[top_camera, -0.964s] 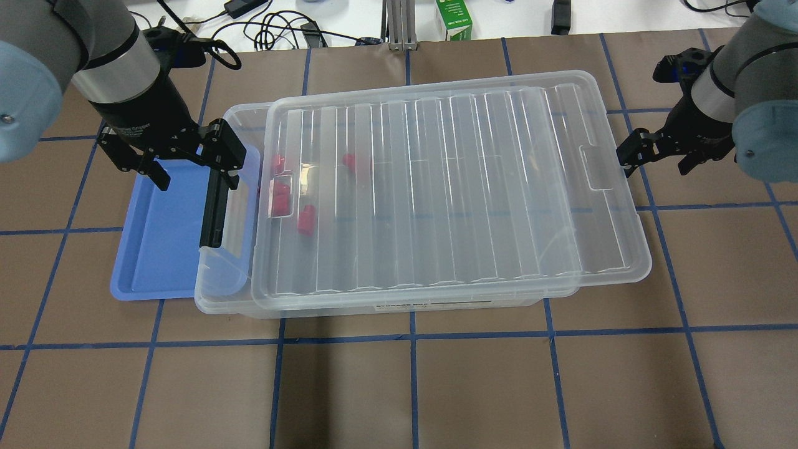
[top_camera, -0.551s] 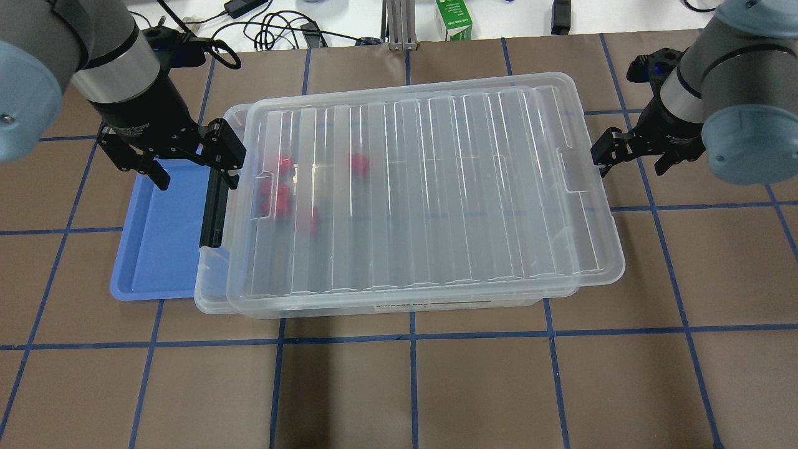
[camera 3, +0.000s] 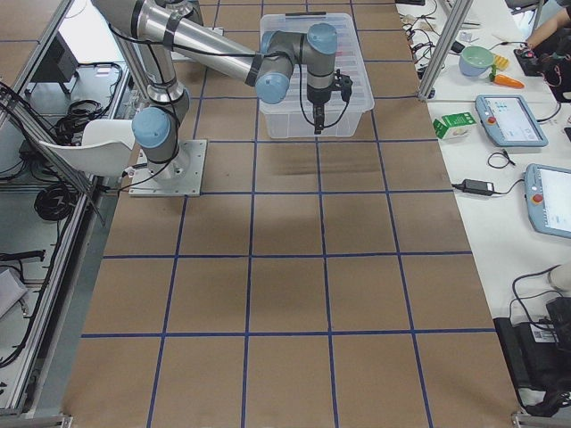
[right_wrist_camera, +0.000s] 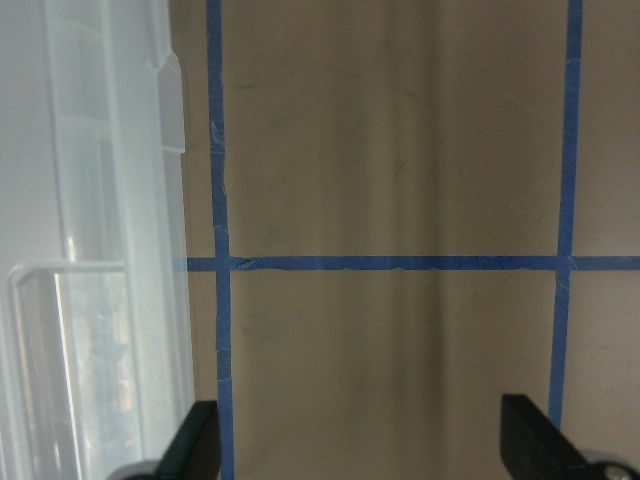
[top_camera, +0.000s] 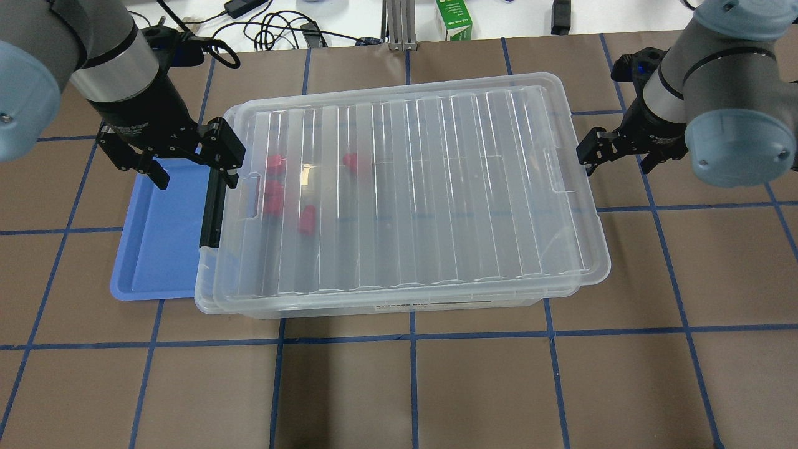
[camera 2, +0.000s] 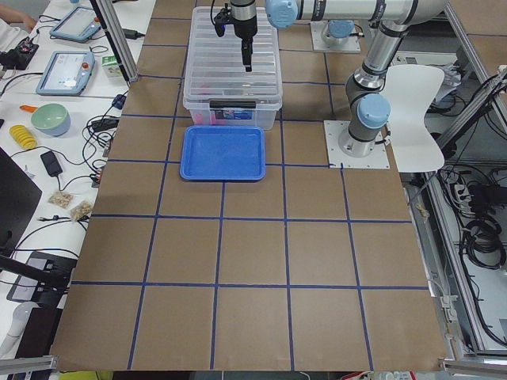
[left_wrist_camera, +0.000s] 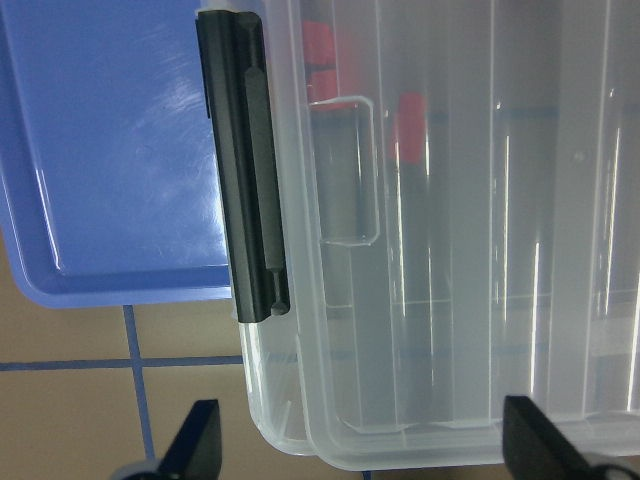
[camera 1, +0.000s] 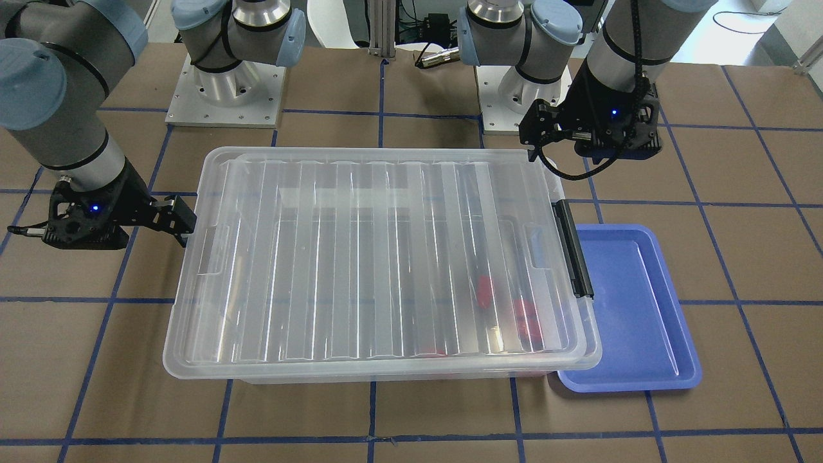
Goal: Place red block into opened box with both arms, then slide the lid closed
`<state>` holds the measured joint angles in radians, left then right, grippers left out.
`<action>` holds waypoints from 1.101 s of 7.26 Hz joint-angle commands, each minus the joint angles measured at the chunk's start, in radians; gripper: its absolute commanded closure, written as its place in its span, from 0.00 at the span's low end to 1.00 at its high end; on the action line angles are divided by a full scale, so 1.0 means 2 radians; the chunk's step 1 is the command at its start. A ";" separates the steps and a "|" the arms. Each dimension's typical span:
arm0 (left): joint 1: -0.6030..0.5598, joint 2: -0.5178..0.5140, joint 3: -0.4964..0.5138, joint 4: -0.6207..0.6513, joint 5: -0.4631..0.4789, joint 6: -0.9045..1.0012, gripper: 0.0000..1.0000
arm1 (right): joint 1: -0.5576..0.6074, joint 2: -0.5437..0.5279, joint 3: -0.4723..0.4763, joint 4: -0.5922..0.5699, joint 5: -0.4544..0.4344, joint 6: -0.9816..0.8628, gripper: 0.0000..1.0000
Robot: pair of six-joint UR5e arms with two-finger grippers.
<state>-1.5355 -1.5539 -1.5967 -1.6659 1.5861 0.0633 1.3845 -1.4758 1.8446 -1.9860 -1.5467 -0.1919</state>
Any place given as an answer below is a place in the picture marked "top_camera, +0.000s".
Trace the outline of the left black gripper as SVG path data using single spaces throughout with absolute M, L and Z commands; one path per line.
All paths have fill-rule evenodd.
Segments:
M 123 135 L 109 125 L 100 128 L 97 145 L 118 170 L 149 172 L 149 179 L 159 190 L 167 190 L 168 172 L 156 160 L 183 158 L 198 165 L 221 170 L 221 177 L 230 190 L 239 181 L 238 168 L 243 164 L 245 145 L 222 117 L 205 125 L 189 122 L 166 128 L 150 124 L 129 128 L 132 135 Z

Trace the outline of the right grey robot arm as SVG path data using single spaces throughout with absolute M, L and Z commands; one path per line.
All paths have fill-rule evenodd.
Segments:
M 689 157 L 702 182 L 769 183 L 796 170 L 796 83 L 780 78 L 776 42 L 795 1 L 704 1 L 669 49 L 624 54 L 611 79 L 635 86 L 618 128 L 591 128 L 576 148 L 588 174 L 621 157 L 640 167 Z

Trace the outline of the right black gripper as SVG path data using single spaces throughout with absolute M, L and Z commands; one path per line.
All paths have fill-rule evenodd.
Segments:
M 641 171 L 648 175 L 659 164 L 686 156 L 686 125 L 656 116 L 646 105 L 633 103 L 612 131 L 591 128 L 576 148 L 579 164 L 591 177 L 599 165 L 622 157 L 642 155 Z

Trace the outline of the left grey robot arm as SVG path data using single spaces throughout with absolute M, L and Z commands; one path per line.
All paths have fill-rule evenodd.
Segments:
M 183 44 L 219 59 L 219 40 L 183 27 L 176 42 L 152 49 L 120 1 L 3 1 L 1 157 L 25 156 L 58 114 L 71 83 L 102 117 L 96 140 L 121 171 L 146 175 L 160 189 L 160 164 L 183 158 L 205 165 L 233 190 L 245 148 L 221 117 L 200 125 L 168 76 Z

